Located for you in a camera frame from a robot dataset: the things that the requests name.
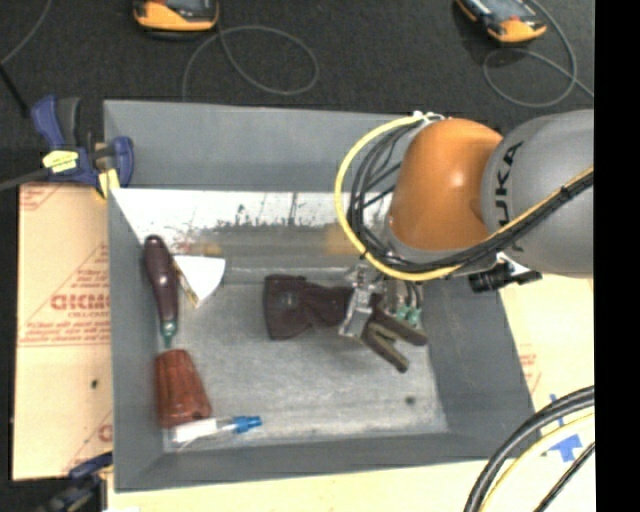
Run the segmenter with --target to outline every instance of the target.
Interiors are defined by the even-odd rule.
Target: screwdriver handle
[[[158,235],[144,241],[144,262],[160,316],[160,330],[167,345],[178,325],[178,276],[173,257]]]

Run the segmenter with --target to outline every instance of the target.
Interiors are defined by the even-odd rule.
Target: dark red handle
[[[171,253],[158,235],[149,235],[146,238],[144,262],[151,280],[160,320],[162,322],[177,321],[178,276]]]

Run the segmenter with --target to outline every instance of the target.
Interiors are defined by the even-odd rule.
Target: kuka logo
[[[516,154],[516,151],[518,151],[518,149],[520,148],[520,146],[522,146],[522,144],[523,142],[518,142],[517,144],[514,144],[509,149],[507,149],[507,152],[504,154],[504,157],[502,158],[502,161],[507,164],[507,170],[504,172],[504,174],[502,173],[502,170],[500,170],[496,175],[498,178],[498,188],[496,188],[495,205],[496,205],[496,208],[498,208],[502,212],[502,218],[498,221],[501,227],[511,222],[511,215],[509,214],[509,206],[507,205],[507,202],[501,198],[507,197],[509,195],[507,182],[509,181],[509,177],[511,175],[511,166],[513,165],[513,157]],[[511,248],[514,251],[519,251],[519,252],[524,251],[522,247],[518,246],[515,243],[511,246]]]
[[[51,297],[51,307],[57,311],[76,309],[109,309],[109,296],[105,294],[59,294]]]

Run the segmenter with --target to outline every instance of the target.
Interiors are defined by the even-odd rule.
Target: blue clamp
[[[63,171],[47,168],[47,179],[55,182],[85,183],[103,192],[100,184],[102,171],[95,168],[94,161],[101,157],[112,157],[120,185],[127,186],[133,174],[133,142],[129,137],[115,137],[105,149],[95,152],[79,146],[75,136],[78,104],[78,98],[58,101],[58,98],[51,94],[42,98],[31,109],[31,119],[35,128],[47,141],[50,151],[69,150],[78,155],[75,162]]]
[[[112,464],[113,455],[107,452],[76,466],[68,475],[72,485],[34,512],[76,512],[93,497],[95,488],[102,481],[96,473]]]

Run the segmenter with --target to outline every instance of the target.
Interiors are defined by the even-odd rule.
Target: black carpet
[[[531,108],[499,95],[483,73],[496,43],[469,23],[451,0],[224,1],[220,26],[232,29],[225,40],[235,59],[267,87],[295,90],[312,85],[293,95],[249,83],[214,40],[193,61],[183,96],[185,69],[205,39],[148,37],[133,20],[130,0],[53,0],[38,30],[13,52],[46,5],[46,0],[0,0],[0,61],[28,106],[50,93],[80,97],[78,132],[91,132],[95,139],[102,134],[105,98],[399,114],[433,111],[482,121],[502,132],[532,117],[594,106],[592,96],[579,85],[564,95],[570,85],[567,76],[522,52],[492,55],[486,68],[491,79],[519,101],[550,105]],[[553,26],[527,48],[569,73],[573,53],[577,80],[593,91],[595,0],[545,0],[542,7],[561,28],[571,51]],[[236,30],[255,25],[299,38],[317,61],[317,81],[311,82],[313,60],[289,39],[264,30]],[[44,149],[30,120],[21,115],[19,102],[0,80],[0,182],[37,169]],[[65,485],[10,479],[15,209],[15,191],[0,192],[0,512],[32,510]],[[99,508],[97,503],[91,506]]]

